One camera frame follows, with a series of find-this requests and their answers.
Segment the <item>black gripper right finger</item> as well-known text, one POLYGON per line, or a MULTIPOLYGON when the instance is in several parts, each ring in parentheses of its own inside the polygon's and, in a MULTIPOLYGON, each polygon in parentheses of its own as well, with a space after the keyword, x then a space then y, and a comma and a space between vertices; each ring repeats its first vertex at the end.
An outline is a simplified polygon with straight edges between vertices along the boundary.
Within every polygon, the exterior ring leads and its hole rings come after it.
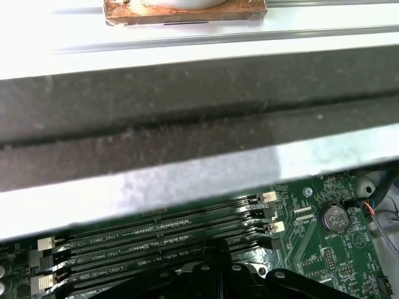
POLYGON ((225 279, 228 294, 233 298, 352 298, 344 292, 299 275, 277 268, 264 278, 255 274, 255 268, 234 262, 225 240, 218 240, 219 269, 225 279))

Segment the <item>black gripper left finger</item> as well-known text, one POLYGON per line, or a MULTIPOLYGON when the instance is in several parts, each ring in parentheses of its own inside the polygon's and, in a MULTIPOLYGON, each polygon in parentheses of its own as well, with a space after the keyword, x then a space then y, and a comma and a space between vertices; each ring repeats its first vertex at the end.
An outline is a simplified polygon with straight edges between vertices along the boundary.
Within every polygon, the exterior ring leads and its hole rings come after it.
POLYGON ((176 282, 151 291, 146 298, 218 298, 218 240, 206 240, 203 259, 176 282))

